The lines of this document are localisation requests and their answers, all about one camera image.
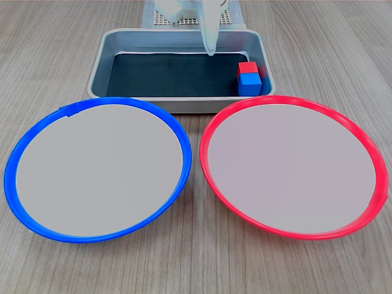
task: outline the wooden table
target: wooden table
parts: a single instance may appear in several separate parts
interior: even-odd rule
[[[44,116],[87,99],[102,34],[141,25],[143,1],[0,2],[0,170]],[[241,2],[266,47],[277,94],[358,123],[392,171],[392,2]],[[179,116],[194,166],[147,227],[99,244],[30,232],[0,195],[0,293],[392,293],[392,204],[348,237],[311,242],[259,230],[211,192],[198,161],[211,116]]]

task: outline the cube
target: cube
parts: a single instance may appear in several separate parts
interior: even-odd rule
[[[262,80],[258,73],[242,73],[239,76],[238,93],[240,96],[259,96],[262,90]]]
[[[241,74],[250,74],[258,72],[257,64],[254,61],[251,62],[239,62],[238,63],[238,72],[237,79],[239,80],[239,76]]]

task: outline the blue rim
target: blue rim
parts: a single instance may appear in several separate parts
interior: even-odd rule
[[[18,192],[17,192],[17,169],[19,161],[22,157],[23,152],[30,144],[30,142],[34,139],[36,135],[38,135],[44,128],[49,126],[51,123],[57,121],[60,118],[65,116],[75,115],[83,110],[100,106],[100,105],[108,105],[108,104],[121,104],[128,105],[132,107],[137,107],[143,110],[146,110],[161,120],[163,120],[176,134],[179,143],[181,145],[181,149],[183,151],[183,170],[181,172],[180,179],[174,192],[170,196],[170,198],[166,201],[166,203],[153,215],[149,216],[147,219],[143,220],[137,225],[134,225],[125,230],[121,230],[116,233],[101,235],[101,236],[93,236],[93,237],[82,237],[82,236],[70,236],[63,235],[57,233],[53,230],[49,230],[44,226],[40,225],[36,222],[23,208],[20,203]],[[4,190],[6,193],[6,199],[8,204],[14,213],[14,215],[19,219],[19,221],[24,224],[30,230],[40,234],[41,236],[62,242],[68,243],[94,243],[107,241],[115,238],[119,238],[126,234],[132,233],[139,228],[148,225],[150,222],[159,217],[166,209],[173,204],[173,202],[178,198],[184,186],[189,178],[190,168],[192,165],[192,148],[190,146],[189,137],[187,136],[185,130],[180,125],[180,123],[167,111],[155,106],[149,102],[145,102],[142,100],[136,100],[133,98],[124,98],[124,97],[103,97],[103,98],[95,98],[89,100],[83,100],[80,102],[76,102],[74,104],[67,105],[65,107],[61,107],[56,112],[48,115],[46,118],[39,121],[34,127],[32,127],[18,142],[15,149],[12,151],[12,154],[8,160],[6,171],[4,173]]]

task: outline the gray tray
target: gray tray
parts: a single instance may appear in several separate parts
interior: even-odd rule
[[[105,97],[115,56],[118,54],[205,54],[197,29],[114,29],[101,41],[88,83],[92,98]],[[221,29],[216,54],[241,53],[265,71],[262,95],[273,95],[275,84],[261,37],[249,29]],[[249,97],[132,97],[162,107],[170,113],[217,113]]]

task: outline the red cube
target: red cube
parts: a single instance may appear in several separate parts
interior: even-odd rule
[[[239,75],[241,74],[253,74],[253,73],[258,73],[256,62],[250,61],[250,62],[238,63],[237,78],[239,78]]]

